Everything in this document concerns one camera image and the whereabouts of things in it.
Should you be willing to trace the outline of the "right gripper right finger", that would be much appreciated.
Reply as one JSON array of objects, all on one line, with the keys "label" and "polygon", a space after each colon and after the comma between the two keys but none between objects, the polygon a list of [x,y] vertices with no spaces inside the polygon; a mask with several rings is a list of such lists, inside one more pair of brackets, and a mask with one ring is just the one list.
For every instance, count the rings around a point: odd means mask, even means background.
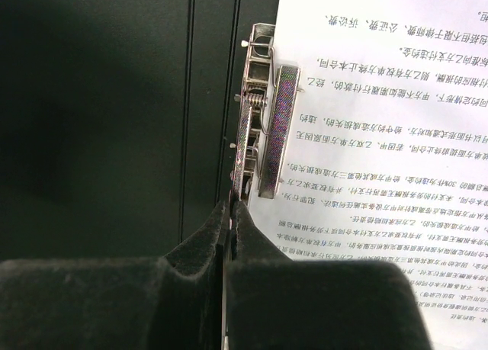
[{"label": "right gripper right finger", "polygon": [[428,349],[413,291],[379,261],[294,261],[233,205],[226,265],[231,349]]}]

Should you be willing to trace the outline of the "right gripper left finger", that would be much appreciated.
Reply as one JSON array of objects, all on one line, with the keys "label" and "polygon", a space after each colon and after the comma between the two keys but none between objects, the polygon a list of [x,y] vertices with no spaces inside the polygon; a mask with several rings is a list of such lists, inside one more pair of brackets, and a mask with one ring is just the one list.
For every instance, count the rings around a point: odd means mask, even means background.
[{"label": "right gripper left finger", "polygon": [[3,349],[219,349],[229,207],[159,257],[1,263]]}]

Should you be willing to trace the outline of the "printed paper sheet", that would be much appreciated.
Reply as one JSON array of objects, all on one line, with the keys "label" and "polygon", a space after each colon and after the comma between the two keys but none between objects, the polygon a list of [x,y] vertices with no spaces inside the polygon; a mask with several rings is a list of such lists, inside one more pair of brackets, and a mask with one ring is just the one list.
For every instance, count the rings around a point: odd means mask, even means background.
[{"label": "printed paper sheet", "polygon": [[300,68],[278,192],[246,202],[298,260],[398,265],[436,349],[487,347],[487,0],[279,0]]}]

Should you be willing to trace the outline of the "metal folder clip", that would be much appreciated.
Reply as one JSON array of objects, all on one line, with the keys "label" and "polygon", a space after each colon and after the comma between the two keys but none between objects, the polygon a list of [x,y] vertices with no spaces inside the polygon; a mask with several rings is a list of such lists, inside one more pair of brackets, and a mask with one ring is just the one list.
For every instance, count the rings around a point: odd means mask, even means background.
[{"label": "metal folder clip", "polygon": [[300,68],[277,66],[275,26],[252,26],[246,48],[239,102],[235,160],[231,174],[230,201],[249,201],[252,186],[258,196],[273,199],[278,192],[288,145]]}]

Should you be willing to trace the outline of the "grey black folder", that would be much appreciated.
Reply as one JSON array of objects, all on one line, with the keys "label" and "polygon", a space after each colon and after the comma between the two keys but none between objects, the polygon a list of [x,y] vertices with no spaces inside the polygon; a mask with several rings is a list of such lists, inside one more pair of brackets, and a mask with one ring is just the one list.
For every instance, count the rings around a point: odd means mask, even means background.
[{"label": "grey black folder", "polygon": [[279,0],[1,0],[1,257],[164,255],[227,197]]}]

